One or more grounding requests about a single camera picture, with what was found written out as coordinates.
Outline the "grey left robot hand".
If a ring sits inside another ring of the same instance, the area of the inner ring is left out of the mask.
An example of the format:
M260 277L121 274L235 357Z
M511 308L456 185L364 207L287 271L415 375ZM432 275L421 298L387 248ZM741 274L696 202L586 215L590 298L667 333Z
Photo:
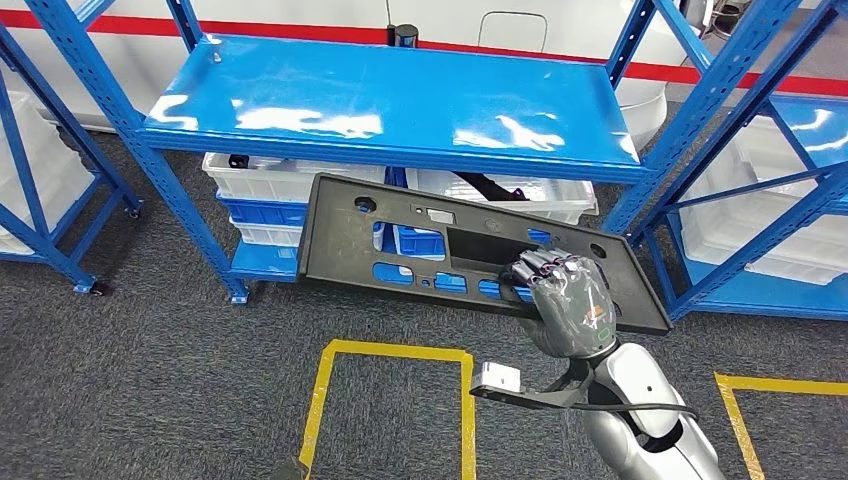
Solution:
M297 457L290 457L281 462L273 472L271 480L307 480L310 468Z

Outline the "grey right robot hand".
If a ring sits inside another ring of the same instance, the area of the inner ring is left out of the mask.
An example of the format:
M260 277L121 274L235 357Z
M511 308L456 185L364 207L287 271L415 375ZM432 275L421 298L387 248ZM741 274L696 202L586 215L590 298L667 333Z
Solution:
M538 317L520 324L543 353L599 361L619 346L614 302L594 260L559 248L525 250L499 281L529 290Z

